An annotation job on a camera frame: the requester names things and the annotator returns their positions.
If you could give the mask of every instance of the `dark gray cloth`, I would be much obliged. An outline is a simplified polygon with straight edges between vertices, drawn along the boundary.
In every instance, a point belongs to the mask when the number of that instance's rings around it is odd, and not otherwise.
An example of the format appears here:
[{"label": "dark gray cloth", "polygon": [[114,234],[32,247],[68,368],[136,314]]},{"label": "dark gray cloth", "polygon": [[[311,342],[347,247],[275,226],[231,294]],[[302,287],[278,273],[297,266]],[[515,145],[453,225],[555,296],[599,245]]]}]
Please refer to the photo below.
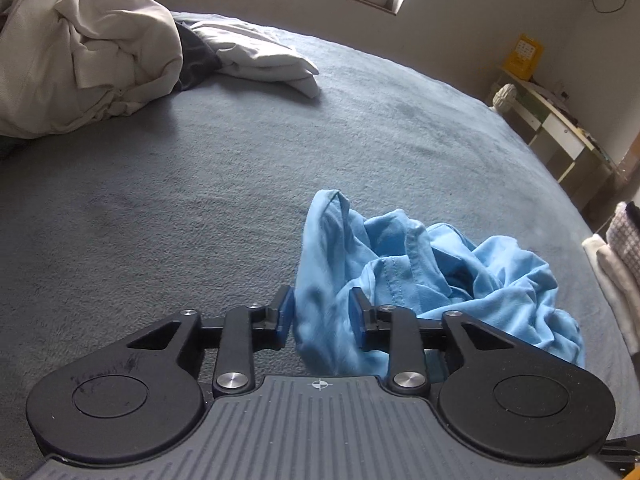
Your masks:
[{"label": "dark gray cloth", "polygon": [[222,68],[222,62],[209,45],[189,26],[182,22],[175,22],[182,45],[182,69],[175,84],[174,91],[184,92],[196,87],[216,70]]},{"label": "dark gray cloth", "polygon": [[[367,217],[401,207],[539,254],[616,397],[612,436],[639,433],[632,363],[580,245],[591,233],[520,138],[413,70],[277,35],[317,63],[318,99],[220,75],[0,162],[0,471],[17,479],[39,459],[24,402],[44,374],[170,312],[213,316],[292,283],[322,188]],[[291,341],[256,366],[303,371]]]},{"label": "dark gray cloth", "polygon": [[25,139],[17,139],[16,137],[0,136],[0,160],[8,156],[13,150],[23,146],[28,141]]},{"label": "dark gray cloth", "polygon": [[640,208],[634,202],[629,202],[626,205],[626,215],[640,233]]}]

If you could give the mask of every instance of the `blue cloth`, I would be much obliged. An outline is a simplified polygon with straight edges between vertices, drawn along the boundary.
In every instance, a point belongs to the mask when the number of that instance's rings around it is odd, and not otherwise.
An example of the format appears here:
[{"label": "blue cloth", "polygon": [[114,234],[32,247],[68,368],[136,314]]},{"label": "blue cloth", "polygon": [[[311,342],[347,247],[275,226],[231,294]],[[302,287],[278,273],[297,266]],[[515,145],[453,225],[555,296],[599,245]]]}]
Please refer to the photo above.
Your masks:
[{"label": "blue cloth", "polygon": [[296,278],[294,334],[305,365],[319,375],[386,375],[388,354],[356,346],[348,292],[372,304],[441,319],[462,310],[584,367],[575,320],[555,308],[558,284],[548,263],[493,236],[478,247],[446,224],[425,227],[395,210],[366,220],[336,190],[319,191],[306,217]]}]

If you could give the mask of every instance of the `desk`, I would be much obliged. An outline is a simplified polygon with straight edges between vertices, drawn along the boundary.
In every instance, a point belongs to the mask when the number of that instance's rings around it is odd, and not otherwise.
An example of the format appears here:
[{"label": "desk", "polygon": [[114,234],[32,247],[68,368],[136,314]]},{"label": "desk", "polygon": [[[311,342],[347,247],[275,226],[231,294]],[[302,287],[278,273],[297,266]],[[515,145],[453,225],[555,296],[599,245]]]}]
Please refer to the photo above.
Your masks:
[{"label": "desk", "polygon": [[542,97],[535,86],[502,68],[487,96],[488,106],[492,105],[495,93],[508,83],[515,85],[518,95],[504,119],[529,145],[574,205],[582,210],[616,171],[615,164],[591,142],[583,129],[574,126]]}]

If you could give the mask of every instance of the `plaid cloth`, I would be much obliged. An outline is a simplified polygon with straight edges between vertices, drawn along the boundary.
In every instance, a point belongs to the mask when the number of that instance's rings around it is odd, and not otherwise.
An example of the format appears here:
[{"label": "plaid cloth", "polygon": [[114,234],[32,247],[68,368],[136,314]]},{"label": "plaid cloth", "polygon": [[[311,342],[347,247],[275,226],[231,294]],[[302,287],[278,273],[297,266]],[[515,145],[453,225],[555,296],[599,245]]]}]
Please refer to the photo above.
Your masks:
[{"label": "plaid cloth", "polygon": [[640,230],[629,218],[624,202],[616,207],[607,230],[607,243],[620,256],[640,285]]}]

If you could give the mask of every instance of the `white wall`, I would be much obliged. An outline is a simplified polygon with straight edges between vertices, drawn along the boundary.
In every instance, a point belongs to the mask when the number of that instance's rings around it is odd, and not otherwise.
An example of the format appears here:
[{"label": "white wall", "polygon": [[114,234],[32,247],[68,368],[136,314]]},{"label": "white wall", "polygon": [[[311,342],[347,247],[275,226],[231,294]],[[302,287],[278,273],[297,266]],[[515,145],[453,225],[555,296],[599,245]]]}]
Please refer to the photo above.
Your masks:
[{"label": "white wall", "polygon": [[[601,10],[623,0],[596,0]],[[615,14],[589,2],[550,78],[562,80],[571,112],[619,162],[640,133],[640,0]]]},{"label": "white wall", "polygon": [[397,16],[353,0],[157,0],[217,12],[387,57],[484,98],[495,67],[526,32],[552,63],[587,0],[404,0]]}]

